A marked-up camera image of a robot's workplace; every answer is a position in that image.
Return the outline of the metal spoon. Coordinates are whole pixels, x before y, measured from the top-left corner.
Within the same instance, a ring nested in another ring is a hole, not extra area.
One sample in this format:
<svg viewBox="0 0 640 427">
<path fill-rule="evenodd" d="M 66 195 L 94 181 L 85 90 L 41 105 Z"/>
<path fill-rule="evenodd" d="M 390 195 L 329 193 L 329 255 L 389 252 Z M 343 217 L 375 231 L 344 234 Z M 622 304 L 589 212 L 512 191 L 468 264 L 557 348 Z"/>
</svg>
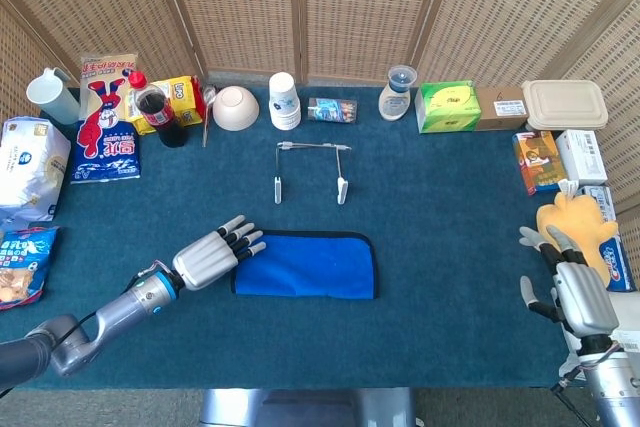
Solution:
<svg viewBox="0 0 640 427">
<path fill-rule="evenodd" d="M 213 85 L 206 86 L 203 89 L 203 101 L 205 106 L 205 114 L 203 120 L 203 137 L 202 147 L 205 148 L 208 141 L 209 124 L 213 117 L 213 105 L 217 96 L 217 88 Z"/>
</svg>

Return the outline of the yellow Lipo snack pack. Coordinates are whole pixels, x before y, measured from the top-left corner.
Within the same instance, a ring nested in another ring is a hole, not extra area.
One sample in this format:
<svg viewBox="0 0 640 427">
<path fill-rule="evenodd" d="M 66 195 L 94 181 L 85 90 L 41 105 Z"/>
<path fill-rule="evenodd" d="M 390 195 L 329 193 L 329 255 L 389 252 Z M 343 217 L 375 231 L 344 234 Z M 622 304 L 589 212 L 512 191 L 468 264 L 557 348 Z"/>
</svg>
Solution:
<svg viewBox="0 0 640 427">
<path fill-rule="evenodd" d="M 178 123 L 183 126 L 191 126 L 202 123 L 205 117 L 205 104 L 199 79 L 195 76 L 181 76 L 166 80 L 154 81 L 170 99 Z M 130 122 L 139 135 L 147 135 L 155 132 L 143 115 L 133 104 L 133 94 L 129 92 L 125 99 L 125 119 Z"/>
</svg>

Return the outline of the white bottle with blue cap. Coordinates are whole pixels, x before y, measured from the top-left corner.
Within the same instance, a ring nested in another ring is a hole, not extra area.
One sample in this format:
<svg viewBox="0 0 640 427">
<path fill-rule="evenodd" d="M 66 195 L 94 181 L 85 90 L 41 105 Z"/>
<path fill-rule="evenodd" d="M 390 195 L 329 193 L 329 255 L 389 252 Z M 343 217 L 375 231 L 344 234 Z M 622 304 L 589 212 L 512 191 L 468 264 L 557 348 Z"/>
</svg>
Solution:
<svg viewBox="0 0 640 427">
<path fill-rule="evenodd" d="M 388 81 L 378 101 L 379 113 L 384 120 L 396 121 L 404 116 L 416 80 L 417 72 L 411 66 L 396 65 L 388 70 Z"/>
</svg>

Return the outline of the white labelled carton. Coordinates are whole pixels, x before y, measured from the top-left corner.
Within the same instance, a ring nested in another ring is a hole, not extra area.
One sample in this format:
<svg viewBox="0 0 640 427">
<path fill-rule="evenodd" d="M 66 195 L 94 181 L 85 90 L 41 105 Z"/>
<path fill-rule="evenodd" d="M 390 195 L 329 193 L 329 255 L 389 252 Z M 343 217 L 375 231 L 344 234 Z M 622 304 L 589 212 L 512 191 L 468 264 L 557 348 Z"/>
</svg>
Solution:
<svg viewBox="0 0 640 427">
<path fill-rule="evenodd" d="M 598 186 L 608 177 L 594 131 L 569 129 L 556 139 L 563 166 L 571 181 Z"/>
</svg>

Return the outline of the upturned cream bowl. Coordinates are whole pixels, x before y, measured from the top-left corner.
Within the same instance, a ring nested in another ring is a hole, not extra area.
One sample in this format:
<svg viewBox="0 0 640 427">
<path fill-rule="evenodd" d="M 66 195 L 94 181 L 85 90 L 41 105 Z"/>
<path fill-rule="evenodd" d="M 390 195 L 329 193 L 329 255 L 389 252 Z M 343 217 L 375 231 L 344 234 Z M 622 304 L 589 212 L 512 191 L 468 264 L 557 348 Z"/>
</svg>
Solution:
<svg viewBox="0 0 640 427">
<path fill-rule="evenodd" d="M 248 89 L 228 86 L 216 94 L 212 112 L 220 128 L 241 131 L 255 123 L 259 116 L 259 104 Z"/>
</svg>

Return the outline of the brown cardboard box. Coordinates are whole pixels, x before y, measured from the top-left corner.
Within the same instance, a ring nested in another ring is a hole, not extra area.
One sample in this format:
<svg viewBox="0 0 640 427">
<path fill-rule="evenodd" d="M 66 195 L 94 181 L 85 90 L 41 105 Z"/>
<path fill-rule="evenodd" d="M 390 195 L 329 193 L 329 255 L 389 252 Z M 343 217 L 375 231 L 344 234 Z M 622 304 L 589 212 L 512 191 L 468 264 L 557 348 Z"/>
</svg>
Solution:
<svg viewBox="0 0 640 427">
<path fill-rule="evenodd" d="M 517 130 L 528 119 L 522 88 L 476 87 L 475 93 L 481 109 L 476 131 Z"/>
</svg>

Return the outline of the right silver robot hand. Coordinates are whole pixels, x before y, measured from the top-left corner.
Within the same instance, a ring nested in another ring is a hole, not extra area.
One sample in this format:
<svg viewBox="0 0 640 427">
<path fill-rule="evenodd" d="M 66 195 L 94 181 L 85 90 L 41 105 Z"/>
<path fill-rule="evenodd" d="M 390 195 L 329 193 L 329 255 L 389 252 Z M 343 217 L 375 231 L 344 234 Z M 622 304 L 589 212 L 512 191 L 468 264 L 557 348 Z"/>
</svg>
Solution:
<svg viewBox="0 0 640 427">
<path fill-rule="evenodd" d="M 563 324 L 578 339 L 611 335 L 619 326 L 618 317 L 600 275 L 588 265 L 578 244 L 555 226 L 547 228 L 549 239 L 529 227 L 521 227 L 519 232 L 519 242 L 542 256 L 557 295 L 553 305 L 539 301 L 531 280 L 523 276 L 520 292 L 526 307 Z"/>
</svg>

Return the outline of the red white blue cartoon bag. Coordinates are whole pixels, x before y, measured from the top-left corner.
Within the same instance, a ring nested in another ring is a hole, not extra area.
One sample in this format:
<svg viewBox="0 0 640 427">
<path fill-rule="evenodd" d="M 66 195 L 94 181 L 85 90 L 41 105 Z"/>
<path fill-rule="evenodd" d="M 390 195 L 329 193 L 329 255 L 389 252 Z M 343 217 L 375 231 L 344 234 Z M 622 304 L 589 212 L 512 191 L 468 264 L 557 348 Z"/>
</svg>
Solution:
<svg viewBox="0 0 640 427">
<path fill-rule="evenodd" d="M 126 108 L 128 77 L 136 70 L 136 63 L 135 53 L 82 58 L 72 183 L 140 176 L 138 134 L 127 120 Z"/>
</svg>

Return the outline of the blue toothpaste box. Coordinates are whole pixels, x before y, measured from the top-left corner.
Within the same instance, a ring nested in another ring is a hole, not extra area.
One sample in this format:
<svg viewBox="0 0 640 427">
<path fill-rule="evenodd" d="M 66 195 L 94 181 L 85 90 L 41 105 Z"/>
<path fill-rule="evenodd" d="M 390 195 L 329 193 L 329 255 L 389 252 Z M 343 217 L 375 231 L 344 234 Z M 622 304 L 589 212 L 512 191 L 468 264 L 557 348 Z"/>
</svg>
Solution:
<svg viewBox="0 0 640 427">
<path fill-rule="evenodd" d="M 596 201 L 606 222 L 617 221 L 609 187 L 584 186 L 578 189 L 578 193 L 588 195 Z M 603 242 L 599 246 L 599 252 L 605 261 L 611 278 L 607 289 L 612 292 L 636 291 L 637 288 L 632 277 L 631 266 L 620 234 L 616 233 L 613 237 Z"/>
</svg>

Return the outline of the beige lidded food container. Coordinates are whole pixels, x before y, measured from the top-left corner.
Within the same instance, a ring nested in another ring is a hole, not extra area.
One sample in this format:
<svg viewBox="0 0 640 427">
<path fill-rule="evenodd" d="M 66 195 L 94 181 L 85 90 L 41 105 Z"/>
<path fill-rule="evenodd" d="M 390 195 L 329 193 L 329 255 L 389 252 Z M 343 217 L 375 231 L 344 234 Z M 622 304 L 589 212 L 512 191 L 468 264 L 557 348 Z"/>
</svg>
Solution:
<svg viewBox="0 0 640 427">
<path fill-rule="evenodd" d="M 529 131 L 599 130 L 608 122 L 602 91 L 593 81 L 525 81 L 522 91 Z"/>
</svg>

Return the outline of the yellow plush mitt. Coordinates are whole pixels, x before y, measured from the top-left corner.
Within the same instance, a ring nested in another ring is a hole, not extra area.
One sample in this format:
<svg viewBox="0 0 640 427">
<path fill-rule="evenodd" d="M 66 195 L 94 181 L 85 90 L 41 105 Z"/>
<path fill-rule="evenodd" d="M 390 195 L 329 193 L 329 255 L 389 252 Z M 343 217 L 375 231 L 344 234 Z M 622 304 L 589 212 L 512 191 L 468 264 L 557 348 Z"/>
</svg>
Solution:
<svg viewBox="0 0 640 427">
<path fill-rule="evenodd" d="M 569 198 L 558 192 L 554 202 L 538 208 L 536 213 L 538 231 L 556 247 L 559 244 L 547 231 L 549 226 L 558 228 L 570 237 L 581 249 L 587 265 L 600 276 L 605 287 L 609 286 L 611 274 L 600 246 L 619 233 L 616 221 L 606 221 L 596 200 L 589 195 Z"/>
</svg>

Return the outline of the grey and blue cloth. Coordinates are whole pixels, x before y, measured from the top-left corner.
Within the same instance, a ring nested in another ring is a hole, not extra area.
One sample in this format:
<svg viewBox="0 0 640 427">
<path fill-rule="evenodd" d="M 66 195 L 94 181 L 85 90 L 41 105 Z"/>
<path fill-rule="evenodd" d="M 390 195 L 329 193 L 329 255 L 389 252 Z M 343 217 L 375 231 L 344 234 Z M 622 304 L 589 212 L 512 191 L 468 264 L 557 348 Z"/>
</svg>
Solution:
<svg viewBox="0 0 640 427">
<path fill-rule="evenodd" d="M 234 270 L 242 296 L 374 300 L 378 269 L 370 239 L 349 231 L 266 230 L 266 249 Z"/>
</svg>

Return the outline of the orange blue box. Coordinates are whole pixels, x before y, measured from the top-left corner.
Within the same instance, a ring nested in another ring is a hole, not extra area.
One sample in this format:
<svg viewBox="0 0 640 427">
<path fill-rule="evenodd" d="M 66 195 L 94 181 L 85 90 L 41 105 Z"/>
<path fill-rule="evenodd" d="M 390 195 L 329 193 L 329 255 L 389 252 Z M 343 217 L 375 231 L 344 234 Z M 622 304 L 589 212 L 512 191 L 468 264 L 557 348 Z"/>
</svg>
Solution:
<svg viewBox="0 0 640 427">
<path fill-rule="evenodd" d="M 528 195 L 558 191 L 559 182 L 569 179 L 550 131 L 516 133 L 512 142 Z"/>
</svg>

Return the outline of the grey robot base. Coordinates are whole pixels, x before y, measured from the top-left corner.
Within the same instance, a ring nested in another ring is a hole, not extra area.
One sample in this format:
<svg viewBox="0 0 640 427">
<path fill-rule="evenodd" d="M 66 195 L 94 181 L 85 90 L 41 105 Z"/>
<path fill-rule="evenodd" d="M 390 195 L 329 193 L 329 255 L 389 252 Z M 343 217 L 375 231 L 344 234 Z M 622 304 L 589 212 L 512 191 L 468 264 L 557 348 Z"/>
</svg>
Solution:
<svg viewBox="0 0 640 427">
<path fill-rule="evenodd" d="M 424 427 L 407 387 L 329 390 L 217 388 L 198 427 Z"/>
</svg>

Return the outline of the blue biscuit snack bag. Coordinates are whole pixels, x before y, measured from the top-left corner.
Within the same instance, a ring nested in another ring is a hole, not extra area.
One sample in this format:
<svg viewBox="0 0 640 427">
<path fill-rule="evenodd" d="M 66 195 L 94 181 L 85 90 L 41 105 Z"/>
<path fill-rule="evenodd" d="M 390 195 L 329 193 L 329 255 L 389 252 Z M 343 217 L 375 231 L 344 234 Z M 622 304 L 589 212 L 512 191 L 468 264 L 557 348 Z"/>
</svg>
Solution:
<svg viewBox="0 0 640 427">
<path fill-rule="evenodd" d="M 0 240 L 0 311 L 39 300 L 58 228 L 6 232 Z"/>
</svg>

